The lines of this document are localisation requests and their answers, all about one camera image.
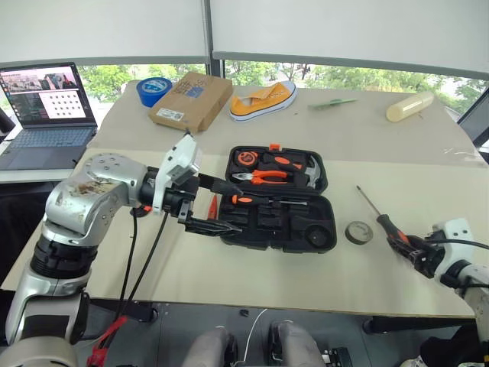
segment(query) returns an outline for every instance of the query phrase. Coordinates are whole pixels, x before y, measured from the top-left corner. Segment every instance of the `tool case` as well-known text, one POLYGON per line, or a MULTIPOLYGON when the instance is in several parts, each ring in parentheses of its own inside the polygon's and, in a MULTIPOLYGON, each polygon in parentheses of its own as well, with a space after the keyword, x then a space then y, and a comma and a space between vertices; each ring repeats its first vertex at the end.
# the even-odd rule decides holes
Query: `tool case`
POLYGON ((328 179, 321 156, 316 152, 280 149, 279 145, 270 145, 269 148, 234 147, 229 155, 225 178, 236 184, 243 191, 243 196, 259 196, 261 202, 263 198, 270 202, 250 205, 239 202, 236 196, 223 196, 219 219, 243 230, 237 235, 221 236, 223 242, 296 253, 324 253, 335 247, 335 217, 331 203, 321 195, 328 186, 328 179), (254 172, 259 174, 262 171, 282 171, 287 175, 275 177, 265 174, 257 179, 265 180, 264 183, 252 183, 249 174, 253 176, 254 172), (238 179, 237 176, 247 176, 247 179, 238 179))

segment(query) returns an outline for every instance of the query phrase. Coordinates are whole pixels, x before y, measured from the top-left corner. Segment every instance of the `sticker on box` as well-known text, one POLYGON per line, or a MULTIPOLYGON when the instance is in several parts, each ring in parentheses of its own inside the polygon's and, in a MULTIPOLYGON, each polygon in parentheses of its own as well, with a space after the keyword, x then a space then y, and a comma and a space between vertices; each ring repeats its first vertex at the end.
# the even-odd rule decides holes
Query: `sticker on box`
POLYGON ((156 114, 169 120, 180 121, 183 117, 182 112, 173 111, 172 109, 159 109, 156 114))

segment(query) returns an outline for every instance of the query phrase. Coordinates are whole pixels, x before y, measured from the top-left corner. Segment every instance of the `pliers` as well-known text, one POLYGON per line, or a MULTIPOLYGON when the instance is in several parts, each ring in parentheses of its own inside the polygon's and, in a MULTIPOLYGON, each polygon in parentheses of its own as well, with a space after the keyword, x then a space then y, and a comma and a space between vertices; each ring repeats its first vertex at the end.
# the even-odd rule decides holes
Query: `pliers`
POLYGON ((250 180, 253 185, 261 184, 288 184, 286 181, 269 181, 264 180, 264 177, 279 177, 287 178, 288 173, 284 171, 259 171, 254 170, 250 174, 241 172, 240 174, 233 174, 234 178, 238 180, 250 180))

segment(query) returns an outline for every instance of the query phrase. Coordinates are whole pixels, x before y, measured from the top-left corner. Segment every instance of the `laptop screen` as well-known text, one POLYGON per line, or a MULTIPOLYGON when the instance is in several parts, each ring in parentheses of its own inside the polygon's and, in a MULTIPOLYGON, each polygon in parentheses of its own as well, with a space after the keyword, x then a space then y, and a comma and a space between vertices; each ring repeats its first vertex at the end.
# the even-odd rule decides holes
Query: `laptop screen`
POLYGON ((74 63, 0 69, 0 86, 25 128, 96 124, 74 63))

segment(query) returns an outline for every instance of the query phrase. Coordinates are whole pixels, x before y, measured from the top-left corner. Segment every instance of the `white tabletop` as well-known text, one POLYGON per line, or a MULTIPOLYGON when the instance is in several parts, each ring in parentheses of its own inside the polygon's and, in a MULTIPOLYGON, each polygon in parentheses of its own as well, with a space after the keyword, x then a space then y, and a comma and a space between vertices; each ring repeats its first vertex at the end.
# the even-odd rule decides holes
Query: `white tabletop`
MULTIPOLYGON (((85 158, 102 151, 119 152, 154 166, 164 155, 161 151, 90 149, 85 158)), ((201 171, 223 177, 227 159, 225 155, 206 154, 201 171)), ((172 218, 136 298, 404 316, 471 316, 471 309, 453 290, 417 273, 390 249, 374 212, 355 185, 362 186, 406 233, 426 235, 436 222, 465 217, 474 238, 488 243, 487 165, 455 167, 328 159, 324 164, 329 187, 323 195, 332 203, 338 236, 333 250, 321 255, 299 255, 271 248, 258 251, 230 246, 219 238, 184 232, 183 226, 172 218), (374 239, 363 246, 350 243, 344 231, 353 220, 369 224, 374 239)), ((210 200, 209 191, 199 191, 194 206, 196 217, 206 217, 210 200)), ((156 215, 139 220, 129 287, 135 282, 160 221, 156 215)), ((131 234, 128 208, 120 209, 92 264, 88 284, 92 297, 118 297, 131 234)), ((38 238, 39 228, 2 288, 16 288, 38 238)), ((489 263, 489 253, 477 248, 474 261, 489 263)))
MULTIPOLYGON (((182 131, 154 124, 136 92, 136 81, 105 117, 89 148, 166 150, 180 140, 182 131)), ((246 96, 257 87, 235 86, 246 96)), ((236 145, 281 144, 284 148, 321 152, 323 159, 484 167, 470 138, 449 117, 438 99, 402 122, 385 118, 388 106, 406 93, 337 89, 299 89, 287 109, 248 122, 229 116, 229 101, 205 132, 196 134, 206 154, 227 155, 236 145), (309 104, 330 99, 358 99, 322 111, 309 104)))
MULTIPOLYGON (((14 139, 22 130, 20 124, 17 124, 14 129, 5 137, 5 140, 0 143, 0 154, 10 145, 10 140, 14 139)), ((28 182, 46 182, 46 181, 61 181, 68 178, 73 170, 15 170, 4 171, 0 170, 0 184, 20 184, 28 182)))

